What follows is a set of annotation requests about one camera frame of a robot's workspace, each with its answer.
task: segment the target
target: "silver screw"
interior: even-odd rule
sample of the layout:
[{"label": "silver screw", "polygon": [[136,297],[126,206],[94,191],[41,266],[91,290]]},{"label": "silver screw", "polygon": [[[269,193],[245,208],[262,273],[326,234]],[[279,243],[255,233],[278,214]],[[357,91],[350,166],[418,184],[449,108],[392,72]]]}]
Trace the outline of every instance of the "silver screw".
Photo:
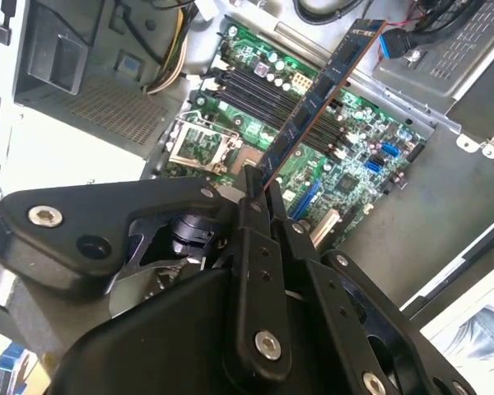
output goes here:
[{"label": "silver screw", "polygon": [[371,395],[386,395],[386,388],[384,384],[373,373],[365,372],[362,375],[362,381],[364,385],[370,391]]},{"label": "silver screw", "polygon": [[201,188],[201,193],[203,195],[205,195],[207,198],[213,198],[214,197],[214,193],[212,193],[212,191],[210,189]]},{"label": "silver screw", "polygon": [[455,390],[458,392],[459,395],[468,395],[468,392],[464,387],[458,383],[457,381],[454,381],[452,383],[454,385]]},{"label": "silver screw", "polygon": [[280,342],[270,331],[260,331],[254,336],[254,344],[260,354],[268,360],[277,360],[282,356]]},{"label": "silver screw", "polygon": [[227,34],[229,35],[229,37],[236,37],[236,35],[238,34],[238,28],[236,26],[231,26],[227,31]]},{"label": "silver screw", "polygon": [[298,224],[293,224],[291,227],[293,228],[293,230],[294,230],[296,233],[300,233],[300,234],[304,233],[304,228],[302,228],[302,227],[301,227],[300,225],[298,225]]},{"label": "silver screw", "polygon": [[338,260],[338,263],[340,263],[343,266],[349,265],[349,262],[347,261],[347,259],[345,259],[345,257],[343,257],[342,255],[337,255],[337,260]]},{"label": "silver screw", "polygon": [[257,202],[251,202],[250,206],[257,212],[262,212],[262,207]]},{"label": "silver screw", "polygon": [[63,223],[63,214],[50,206],[33,207],[28,211],[27,217],[35,225],[43,226],[44,228],[54,228]]}]

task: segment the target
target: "motherboard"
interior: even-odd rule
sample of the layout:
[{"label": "motherboard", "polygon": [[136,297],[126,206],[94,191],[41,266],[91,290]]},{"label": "motherboard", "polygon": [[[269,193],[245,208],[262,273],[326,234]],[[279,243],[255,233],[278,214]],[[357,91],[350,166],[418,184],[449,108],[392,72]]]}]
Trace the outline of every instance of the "motherboard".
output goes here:
[{"label": "motherboard", "polygon": [[[259,162],[316,75],[230,19],[192,108],[170,133],[165,175],[233,185],[244,165]],[[337,246],[378,198],[404,188],[404,170],[424,145],[406,123],[341,90],[276,177],[289,217],[317,249]]]}]

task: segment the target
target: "ventilation grille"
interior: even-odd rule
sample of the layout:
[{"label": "ventilation grille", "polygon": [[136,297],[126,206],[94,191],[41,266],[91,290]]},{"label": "ventilation grille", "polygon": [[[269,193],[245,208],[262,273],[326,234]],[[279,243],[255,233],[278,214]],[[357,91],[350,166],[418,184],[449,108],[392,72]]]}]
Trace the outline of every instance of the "ventilation grille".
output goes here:
[{"label": "ventilation grille", "polygon": [[[454,13],[462,0],[458,0],[452,8],[432,25],[432,29],[446,23]],[[489,26],[494,24],[494,1],[488,0],[479,11],[472,17],[469,23],[456,35],[441,45],[432,48],[432,54],[426,56],[418,65],[417,70],[425,72],[437,79],[449,80],[455,78],[458,72],[463,70],[471,62],[471,52],[476,51],[478,46],[482,50],[486,44],[484,35],[493,33]]]},{"label": "ventilation grille", "polygon": [[168,114],[167,109],[145,95],[116,86],[113,80],[99,77],[86,80],[77,96],[53,91],[40,98],[51,100],[77,117],[141,146],[147,144]]}]

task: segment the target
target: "blue pcie slot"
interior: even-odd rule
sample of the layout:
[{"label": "blue pcie slot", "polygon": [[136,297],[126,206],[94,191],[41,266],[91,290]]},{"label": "blue pcie slot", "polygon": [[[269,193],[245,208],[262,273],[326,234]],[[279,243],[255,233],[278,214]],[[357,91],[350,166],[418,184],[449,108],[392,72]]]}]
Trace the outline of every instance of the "blue pcie slot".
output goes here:
[{"label": "blue pcie slot", "polygon": [[310,205],[311,200],[315,197],[315,194],[320,188],[320,180],[317,179],[316,182],[311,185],[310,189],[304,193],[304,196],[296,204],[295,209],[291,213],[291,218],[295,221],[299,220],[304,214],[305,209]]},{"label": "blue pcie slot", "polygon": [[382,147],[380,148],[380,150],[383,151],[385,154],[388,154],[388,155],[396,158],[401,153],[396,146],[392,146],[391,144],[388,144],[387,142],[382,142],[381,144],[382,144]]},{"label": "blue pcie slot", "polygon": [[371,160],[368,160],[364,166],[368,169],[368,170],[371,170],[373,171],[374,173],[380,173],[380,171],[382,170],[382,167],[380,167],[379,165],[373,163]]}]

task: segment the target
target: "blue sata port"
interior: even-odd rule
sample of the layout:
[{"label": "blue sata port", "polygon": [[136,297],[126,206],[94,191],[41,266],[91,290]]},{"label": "blue sata port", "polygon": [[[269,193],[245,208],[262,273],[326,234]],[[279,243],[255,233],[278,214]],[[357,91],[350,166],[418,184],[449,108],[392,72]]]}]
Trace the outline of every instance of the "blue sata port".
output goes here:
[{"label": "blue sata port", "polygon": [[377,165],[376,163],[373,163],[371,160],[368,160],[364,166],[368,169],[373,171],[374,173],[380,173],[382,170],[382,167]]},{"label": "blue sata port", "polygon": [[388,154],[390,156],[393,156],[396,158],[398,154],[400,154],[400,151],[396,146],[392,146],[391,144],[388,144],[387,142],[381,143],[382,147],[380,148],[381,151],[383,151],[385,154]]}]

